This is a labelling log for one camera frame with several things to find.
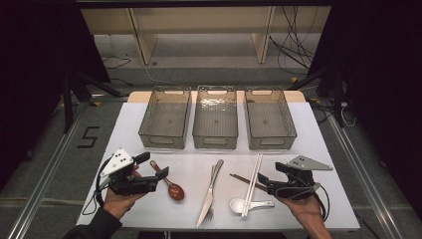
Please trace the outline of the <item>metal floor rail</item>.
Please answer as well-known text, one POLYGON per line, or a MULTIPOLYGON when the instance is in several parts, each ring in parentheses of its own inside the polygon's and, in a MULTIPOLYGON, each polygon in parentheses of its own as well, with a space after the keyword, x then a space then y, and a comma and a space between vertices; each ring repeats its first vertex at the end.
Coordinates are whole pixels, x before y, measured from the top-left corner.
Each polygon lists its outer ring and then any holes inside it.
POLYGON ((42 170, 42 174, 36 181, 30 196, 23 200, 22 210, 8 232, 7 239, 24 239, 87 108, 87 103, 79 104, 76 107, 74 122, 66 131, 60 130, 58 144, 53 154, 48 158, 48 164, 42 170))
POLYGON ((403 239, 403 235, 394 220, 393 214, 376 189, 345 130, 338 125, 333 116, 329 116, 328 121, 387 239, 403 239))

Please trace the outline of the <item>white ceramic spoon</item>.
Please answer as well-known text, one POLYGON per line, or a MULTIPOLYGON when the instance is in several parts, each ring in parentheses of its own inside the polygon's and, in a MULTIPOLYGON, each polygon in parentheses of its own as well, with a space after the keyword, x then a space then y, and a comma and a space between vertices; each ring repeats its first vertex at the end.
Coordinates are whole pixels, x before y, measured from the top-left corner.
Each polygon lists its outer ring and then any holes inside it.
MULTIPOLYGON (((241 198, 233 198, 230 201, 230 208, 233 212, 242 214, 245 211, 246 201, 241 198)), ((250 203, 249 208, 255 209, 255 208, 261 208, 261 207, 274 207, 275 202, 272 200, 267 201, 252 201, 250 203)))

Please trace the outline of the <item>silver fork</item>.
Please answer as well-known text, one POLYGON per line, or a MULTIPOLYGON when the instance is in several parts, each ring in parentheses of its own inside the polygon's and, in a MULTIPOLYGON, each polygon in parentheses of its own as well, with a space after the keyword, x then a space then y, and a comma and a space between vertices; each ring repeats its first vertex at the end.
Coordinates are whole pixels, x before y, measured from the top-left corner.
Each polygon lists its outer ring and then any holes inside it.
MULTIPOLYGON (((213 180, 214 180, 213 178, 214 178, 214 175, 215 175, 215 171, 216 171, 216 165, 212 165, 210 186, 213 185, 213 180)), ((211 221, 212 217, 213 217, 213 207, 212 207, 212 202, 211 202, 211 204, 208 208, 208 211, 205 215, 204 220, 205 221, 211 221)))

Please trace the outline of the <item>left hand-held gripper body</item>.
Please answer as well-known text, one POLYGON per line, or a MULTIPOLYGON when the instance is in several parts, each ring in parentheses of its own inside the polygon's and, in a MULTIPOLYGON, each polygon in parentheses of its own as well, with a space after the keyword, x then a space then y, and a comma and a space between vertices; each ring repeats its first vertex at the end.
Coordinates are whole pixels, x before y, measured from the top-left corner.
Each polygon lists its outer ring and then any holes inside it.
POLYGON ((116 195, 134 195, 154 192, 158 184, 156 176, 136 176, 133 168, 138 165, 123 148, 119 148, 105 164, 100 176, 116 195))

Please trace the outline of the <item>red-brown lacquer spoon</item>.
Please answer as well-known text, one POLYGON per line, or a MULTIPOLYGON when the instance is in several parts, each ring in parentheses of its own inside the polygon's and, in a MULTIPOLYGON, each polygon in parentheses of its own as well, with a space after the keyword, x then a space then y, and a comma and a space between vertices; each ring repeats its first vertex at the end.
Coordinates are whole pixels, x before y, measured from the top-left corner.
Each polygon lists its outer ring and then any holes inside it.
MULTIPOLYGON (((161 168, 157 165, 157 163, 154 160, 150 162, 150 165, 156 172, 161 170, 161 168)), ((173 183, 167 177, 163 178, 163 180, 167 184, 167 192, 171 199, 175 201, 181 201, 184 199, 185 193, 184 193, 183 188, 180 185, 173 183)))

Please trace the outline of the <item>transparent grey plastic bin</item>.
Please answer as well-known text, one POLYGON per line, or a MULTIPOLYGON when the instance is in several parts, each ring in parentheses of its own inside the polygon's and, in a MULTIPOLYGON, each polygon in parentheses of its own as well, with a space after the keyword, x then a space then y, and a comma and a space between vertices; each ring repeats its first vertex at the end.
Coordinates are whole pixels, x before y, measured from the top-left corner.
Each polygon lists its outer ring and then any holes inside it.
POLYGON ((145 147, 183 149, 191 109, 191 88, 156 86, 138 135, 145 147))
POLYGON ((248 88, 244 107, 250 149, 292 148, 298 134, 282 89, 248 88))
POLYGON ((198 87, 192 136, 196 148, 237 147, 237 92, 233 86, 198 87))

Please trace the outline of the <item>beige wooden desk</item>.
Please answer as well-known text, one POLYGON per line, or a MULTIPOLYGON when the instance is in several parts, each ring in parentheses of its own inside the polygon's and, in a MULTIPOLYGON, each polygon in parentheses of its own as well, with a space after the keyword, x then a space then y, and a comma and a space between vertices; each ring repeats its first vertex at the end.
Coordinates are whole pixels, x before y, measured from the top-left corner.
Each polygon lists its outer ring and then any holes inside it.
POLYGON ((249 34, 257 61, 266 61, 272 33, 323 30, 330 8, 311 7, 181 7, 84 9, 93 35, 130 35, 140 61, 150 62, 159 34, 249 34))

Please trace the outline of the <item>black curtain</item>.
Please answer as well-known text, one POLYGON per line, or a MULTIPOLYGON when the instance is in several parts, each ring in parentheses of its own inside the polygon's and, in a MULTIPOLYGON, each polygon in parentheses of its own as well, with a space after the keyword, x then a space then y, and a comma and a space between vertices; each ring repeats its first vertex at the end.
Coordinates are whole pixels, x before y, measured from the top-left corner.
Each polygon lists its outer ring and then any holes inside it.
POLYGON ((358 120, 422 219, 422 0, 328 0, 311 71, 346 83, 358 120))
POLYGON ((77 0, 0 0, 0 191, 72 73, 109 81, 77 0))

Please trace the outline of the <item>silver table knife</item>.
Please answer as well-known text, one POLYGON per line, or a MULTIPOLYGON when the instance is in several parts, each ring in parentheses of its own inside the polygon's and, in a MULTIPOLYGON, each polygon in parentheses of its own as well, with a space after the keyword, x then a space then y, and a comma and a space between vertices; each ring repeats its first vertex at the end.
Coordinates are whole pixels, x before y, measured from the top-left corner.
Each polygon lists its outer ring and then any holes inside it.
POLYGON ((206 218, 206 216, 208 214, 208 211, 211 208, 211 205, 212 205, 212 202, 213 202, 214 185, 215 185, 216 178, 218 176, 218 173, 219 173, 223 163, 224 163, 224 160, 219 159, 217 161, 217 163, 212 166, 210 184, 208 186, 208 191, 207 191, 206 197, 204 199, 202 209, 201 209, 201 213, 200 213, 198 221, 197 221, 197 226, 199 226, 204 221, 204 219, 206 218))

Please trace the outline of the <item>white table cover sheet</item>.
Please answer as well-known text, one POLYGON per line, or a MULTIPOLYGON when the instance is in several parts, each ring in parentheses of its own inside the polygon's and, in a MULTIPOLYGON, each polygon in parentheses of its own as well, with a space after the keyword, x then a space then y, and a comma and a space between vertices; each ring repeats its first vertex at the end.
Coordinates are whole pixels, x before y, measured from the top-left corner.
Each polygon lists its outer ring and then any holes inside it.
MULTIPOLYGON (((235 150, 206 151, 196 149, 191 132, 188 133, 183 150, 146 149, 137 133, 147 104, 125 103, 122 105, 111 137, 103 156, 108 159, 119 147, 130 155, 151 151, 151 159, 160 167, 169 166, 168 178, 182 186, 185 197, 182 202, 170 199, 166 183, 160 181, 155 192, 148 193, 121 219, 123 227, 157 231, 286 231, 302 228, 289 208, 272 195, 255 189, 253 201, 272 200, 271 208, 253 209, 242 218, 230 208, 233 198, 245 198, 248 184, 230 175, 238 174, 250 178, 257 158, 257 151, 249 149, 245 129, 244 107, 238 106, 239 137, 235 150), (213 217, 204 220, 199 227, 197 221, 208 191, 212 165, 219 159, 224 163, 214 187, 213 217)), ((298 133, 290 150, 265 151, 260 172, 272 180, 286 181, 286 176, 276 171, 275 162, 287 162, 304 155, 333 170, 314 171, 314 180, 327 191, 330 213, 325 221, 331 231, 352 231, 359 225, 333 162, 325 146, 313 111, 307 103, 289 103, 289 108, 298 133)))

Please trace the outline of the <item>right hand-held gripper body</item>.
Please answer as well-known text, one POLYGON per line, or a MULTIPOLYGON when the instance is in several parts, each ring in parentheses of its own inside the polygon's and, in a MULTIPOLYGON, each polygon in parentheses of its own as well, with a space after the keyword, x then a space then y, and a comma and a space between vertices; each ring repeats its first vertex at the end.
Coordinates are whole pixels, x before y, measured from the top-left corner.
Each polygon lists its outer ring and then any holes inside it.
POLYGON ((275 185, 273 187, 267 187, 267 192, 277 198, 309 198, 319 188, 319 184, 314 181, 313 171, 332 170, 330 165, 321 163, 304 155, 296 156, 284 164, 292 169, 290 173, 285 173, 288 181, 282 182, 273 180, 275 185))

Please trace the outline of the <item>person's left hand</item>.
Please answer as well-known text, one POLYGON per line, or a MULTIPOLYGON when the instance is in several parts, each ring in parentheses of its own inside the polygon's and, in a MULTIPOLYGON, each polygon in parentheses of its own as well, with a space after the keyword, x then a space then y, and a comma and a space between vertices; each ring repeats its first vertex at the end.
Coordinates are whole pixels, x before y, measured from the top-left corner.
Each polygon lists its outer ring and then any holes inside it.
POLYGON ((129 196, 116 195, 112 190, 108 190, 105 196, 103 209, 117 219, 121 219, 123 215, 142 198, 143 194, 134 194, 129 196))

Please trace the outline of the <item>black metal stand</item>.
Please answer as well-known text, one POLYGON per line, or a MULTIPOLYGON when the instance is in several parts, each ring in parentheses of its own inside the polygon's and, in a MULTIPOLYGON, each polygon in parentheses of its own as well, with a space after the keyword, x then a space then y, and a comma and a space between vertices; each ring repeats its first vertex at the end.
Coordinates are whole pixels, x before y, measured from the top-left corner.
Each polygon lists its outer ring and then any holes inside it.
POLYGON ((342 73, 333 66, 327 65, 320 70, 307 74, 307 76, 298 83, 289 87, 289 91, 297 91, 304 86, 319 80, 319 85, 316 88, 316 93, 319 97, 329 98, 333 97, 333 116, 340 127, 344 127, 341 116, 342 111, 342 73))

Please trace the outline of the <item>person's right hand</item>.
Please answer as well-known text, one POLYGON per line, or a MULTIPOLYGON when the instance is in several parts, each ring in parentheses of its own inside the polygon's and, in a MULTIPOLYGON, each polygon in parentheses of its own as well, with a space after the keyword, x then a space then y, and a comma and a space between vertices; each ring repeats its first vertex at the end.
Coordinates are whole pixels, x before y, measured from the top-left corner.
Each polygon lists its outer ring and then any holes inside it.
POLYGON ((312 219, 321 220, 323 222, 319 203, 314 196, 304 200, 281 198, 280 201, 291 210, 291 213, 300 224, 306 220, 312 219))

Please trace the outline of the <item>black tripod stand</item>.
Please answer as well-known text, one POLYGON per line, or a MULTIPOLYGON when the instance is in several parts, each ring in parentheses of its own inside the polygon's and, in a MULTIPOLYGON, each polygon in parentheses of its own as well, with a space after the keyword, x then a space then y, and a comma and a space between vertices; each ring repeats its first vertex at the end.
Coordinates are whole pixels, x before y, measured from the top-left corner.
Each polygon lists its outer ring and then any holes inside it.
POLYGON ((105 83, 82 72, 69 72, 60 79, 62 90, 62 101, 65 111, 65 127, 64 133, 67 133, 74 124, 74 113, 72 96, 75 96, 80 102, 87 103, 91 100, 93 95, 88 89, 88 85, 92 85, 109 95, 117 98, 122 98, 123 93, 107 86, 105 83))

